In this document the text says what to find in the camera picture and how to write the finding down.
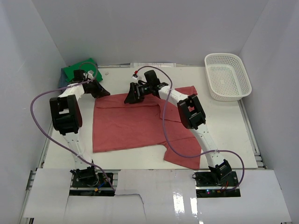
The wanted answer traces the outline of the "red t-shirt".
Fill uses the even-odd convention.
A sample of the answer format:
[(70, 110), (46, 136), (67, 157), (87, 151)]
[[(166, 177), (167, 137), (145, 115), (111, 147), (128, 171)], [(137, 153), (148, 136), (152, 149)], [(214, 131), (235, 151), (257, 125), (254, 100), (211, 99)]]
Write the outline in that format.
[[(200, 157), (183, 158), (169, 147), (163, 132), (165, 100), (147, 95), (143, 102), (125, 104), (125, 94), (95, 100), (93, 110), (93, 152), (163, 145), (164, 160), (185, 168), (199, 169)], [(183, 155), (198, 155), (201, 147), (179, 117), (177, 107), (167, 104), (165, 127), (172, 147)]]

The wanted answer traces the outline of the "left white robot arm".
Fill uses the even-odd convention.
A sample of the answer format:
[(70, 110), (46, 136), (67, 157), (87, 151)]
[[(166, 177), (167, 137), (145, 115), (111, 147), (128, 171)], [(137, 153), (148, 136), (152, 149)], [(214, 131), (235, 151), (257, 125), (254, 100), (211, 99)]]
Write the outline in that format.
[(93, 98), (109, 96), (110, 93), (93, 79), (93, 71), (74, 70), (74, 78), (68, 88), (58, 97), (50, 99), (50, 110), (54, 129), (58, 131), (71, 150), (75, 169), (71, 173), (78, 181), (88, 187), (97, 187), (99, 175), (93, 164), (85, 144), (81, 139), (80, 128), (83, 125), (78, 100), (84, 94), (91, 94)]

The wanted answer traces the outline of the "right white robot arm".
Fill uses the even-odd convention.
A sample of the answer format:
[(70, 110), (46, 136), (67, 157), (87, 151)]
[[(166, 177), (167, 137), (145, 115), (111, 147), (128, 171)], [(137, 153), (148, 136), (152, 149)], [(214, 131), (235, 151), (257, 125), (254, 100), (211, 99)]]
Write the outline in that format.
[[(164, 99), (165, 105), (163, 109), (162, 125), (164, 136), (169, 147), (175, 154), (183, 158), (189, 159), (205, 155), (208, 167), (212, 173), (212, 183), (216, 186), (222, 186), (227, 182), (228, 176), (232, 173), (232, 168), (229, 162), (221, 155), (221, 151), (217, 148), (208, 131), (206, 114), (198, 97), (195, 94), (186, 95), (175, 90), (172, 81), (170, 81), (170, 84), (161, 82), (154, 70), (145, 72), (144, 76), (146, 81), (142, 81), (138, 76), (140, 70), (141, 69), (136, 70), (132, 75), (132, 78), (135, 79), (136, 82), (130, 83), (129, 92), (124, 103), (140, 103), (144, 100), (145, 96), (149, 94)], [(201, 146), (203, 152), (199, 155), (183, 155), (177, 152), (170, 144), (165, 127), (165, 114), (168, 103), (177, 107), (182, 125), (192, 132)]]

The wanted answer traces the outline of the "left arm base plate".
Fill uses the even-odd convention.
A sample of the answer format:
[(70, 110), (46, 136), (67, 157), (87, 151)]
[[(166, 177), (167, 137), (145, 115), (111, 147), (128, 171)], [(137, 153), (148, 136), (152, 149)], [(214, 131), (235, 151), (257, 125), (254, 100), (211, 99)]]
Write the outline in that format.
[(75, 170), (71, 170), (72, 180), (70, 185), (70, 196), (114, 196), (110, 182), (116, 187), (116, 173), (106, 173), (107, 177), (102, 172), (95, 175), (87, 174), (81, 175), (79, 178)]

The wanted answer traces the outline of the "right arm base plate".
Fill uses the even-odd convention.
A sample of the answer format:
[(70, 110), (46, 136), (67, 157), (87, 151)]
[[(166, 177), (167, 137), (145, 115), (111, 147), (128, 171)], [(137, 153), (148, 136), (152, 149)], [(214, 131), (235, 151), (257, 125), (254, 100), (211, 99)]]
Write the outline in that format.
[(195, 180), (197, 198), (241, 197), (239, 187), (231, 190), (239, 183), (235, 171), (221, 183), (215, 182), (211, 172), (195, 172), (192, 178)]

